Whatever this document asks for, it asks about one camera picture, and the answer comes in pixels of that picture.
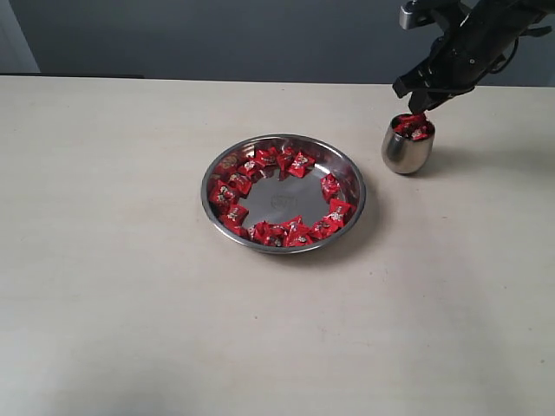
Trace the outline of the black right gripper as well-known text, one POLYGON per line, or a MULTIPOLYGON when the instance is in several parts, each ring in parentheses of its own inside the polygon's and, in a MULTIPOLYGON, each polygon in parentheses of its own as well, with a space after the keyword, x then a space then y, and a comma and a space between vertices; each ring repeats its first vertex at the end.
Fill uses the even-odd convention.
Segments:
POLYGON ((549 1, 479 1, 424 64, 394 81, 396 96, 410 95, 410 112, 423 114, 472 92, 510 44, 550 13, 549 1))

